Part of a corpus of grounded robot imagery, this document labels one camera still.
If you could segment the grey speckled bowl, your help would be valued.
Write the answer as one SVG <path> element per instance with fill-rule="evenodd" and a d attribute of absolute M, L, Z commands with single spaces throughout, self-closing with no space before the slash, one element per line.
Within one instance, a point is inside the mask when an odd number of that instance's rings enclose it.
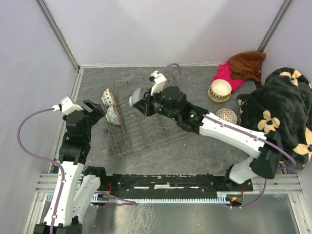
<path fill-rule="evenodd" d="M 141 87 L 136 89 L 133 94 L 129 97 L 129 105 L 131 107 L 134 106 L 134 104 L 136 104 L 137 102 L 139 102 L 140 100 L 142 100 L 144 98 L 145 95 L 145 88 Z"/>

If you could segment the grey wire dish rack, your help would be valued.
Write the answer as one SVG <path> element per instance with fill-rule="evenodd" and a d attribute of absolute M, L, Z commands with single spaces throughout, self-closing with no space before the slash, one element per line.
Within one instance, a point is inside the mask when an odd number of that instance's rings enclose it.
<path fill-rule="evenodd" d="M 112 91 L 121 121 L 119 126 L 107 123 L 104 129 L 110 139 L 110 155 L 125 158 L 189 135 L 172 119 L 159 114 L 145 117 L 130 107 L 129 97 L 132 93 L 141 87 L 151 87 L 151 84 L 149 76 L 146 75 L 103 86 L 103 90 Z"/>

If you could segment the yellow dotted bowl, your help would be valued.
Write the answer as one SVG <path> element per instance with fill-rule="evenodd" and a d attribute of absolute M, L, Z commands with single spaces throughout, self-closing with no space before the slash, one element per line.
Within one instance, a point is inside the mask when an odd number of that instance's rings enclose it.
<path fill-rule="evenodd" d="M 215 96 L 213 96 L 210 87 L 209 87 L 209 89 L 208 89 L 208 95 L 209 95 L 209 98 L 210 98 L 212 101 L 216 102 L 216 103 L 226 102 L 226 101 L 228 101 L 228 100 L 230 99 L 230 97 L 231 97 L 231 94 L 229 94 L 229 95 L 227 95 L 225 98 L 216 98 Z"/>

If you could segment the red lattice pattern bowl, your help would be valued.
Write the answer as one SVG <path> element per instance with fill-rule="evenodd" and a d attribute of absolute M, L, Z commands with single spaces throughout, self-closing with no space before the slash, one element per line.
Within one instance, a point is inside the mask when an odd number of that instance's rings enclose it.
<path fill-rule="evenodd" d="M 222 79 L 214 80 L 210 86 L 210 93 L 215 98 L 224 99 L 227 96 L 229 96 L 231 92 L 232 92 L 231 85 L 227 81 Z"/>

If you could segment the multicolour scale pattern bowl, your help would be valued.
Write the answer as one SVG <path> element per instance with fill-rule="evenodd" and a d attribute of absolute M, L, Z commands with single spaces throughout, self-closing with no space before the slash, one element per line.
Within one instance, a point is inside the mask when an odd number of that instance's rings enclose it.
<path fill-rule="evenodd" d="M 230 122 L 232 124 L 237 124 L 237 122 L 238 122 L 238 117 L 237 117 L 236 113 L 229 108 L 221 108 L 221 109 L 217 110 L 216 116 L 218 116 L 222 120 Z"/>

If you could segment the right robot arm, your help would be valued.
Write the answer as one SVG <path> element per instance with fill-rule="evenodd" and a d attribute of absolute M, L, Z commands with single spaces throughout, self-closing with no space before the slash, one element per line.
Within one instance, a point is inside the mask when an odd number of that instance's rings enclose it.
<path fill-rule="evenodd" d="M 235 146 L 249 158 L 229 168 L 224 177 L 224 186 L 234 191 L 246 180 L 260 176 L 274 179 L 282 154 L 280 137 L 245 129 L 224 121 L 215 114 L 187 101 L 186 95 L 177 87 L 166 87 L 152 94 L 145 88 L 137 89 L 129 98 L 130 106 L 145 116 L 160 114 L 176 121 L 185 132 L 213 137 Z"/>

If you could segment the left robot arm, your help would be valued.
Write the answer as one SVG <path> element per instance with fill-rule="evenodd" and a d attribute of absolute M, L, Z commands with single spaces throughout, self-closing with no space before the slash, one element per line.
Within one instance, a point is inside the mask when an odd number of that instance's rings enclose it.
<path fill-rule="evenodd" d="M 35 234 L 80 234 L 82 221 L 97 190 L 107 187 L 105 168 L 85 168 L 90 152 L 92 127 L 105 116 L 100 104 L 83 102 L 91 111 L 74 104 L 69 97 L 58 106 L 66 124 L 59 149 L 58 180 L 49 210 Z"/>

